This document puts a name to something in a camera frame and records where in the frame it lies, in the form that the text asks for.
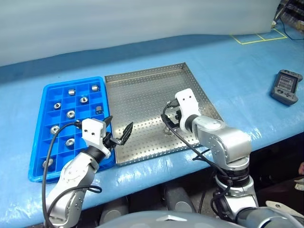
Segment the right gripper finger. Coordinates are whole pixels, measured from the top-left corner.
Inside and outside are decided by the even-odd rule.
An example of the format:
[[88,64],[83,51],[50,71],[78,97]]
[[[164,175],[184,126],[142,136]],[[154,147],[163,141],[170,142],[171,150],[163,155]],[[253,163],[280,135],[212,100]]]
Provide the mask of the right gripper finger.
[[168,129],[175,130],[178,128],[178,124],[174,123],[166,114],[161,114],[161,119]]

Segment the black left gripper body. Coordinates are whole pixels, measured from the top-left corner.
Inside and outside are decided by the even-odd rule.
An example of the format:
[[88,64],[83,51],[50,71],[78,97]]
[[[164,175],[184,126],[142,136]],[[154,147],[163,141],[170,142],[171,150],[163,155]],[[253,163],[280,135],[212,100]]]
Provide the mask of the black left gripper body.
[[107,149],[114,149],[117,145],[121,144],[121,140],[113,138],[110,132],[106,132],[105,137],[103,138],[103,145]]

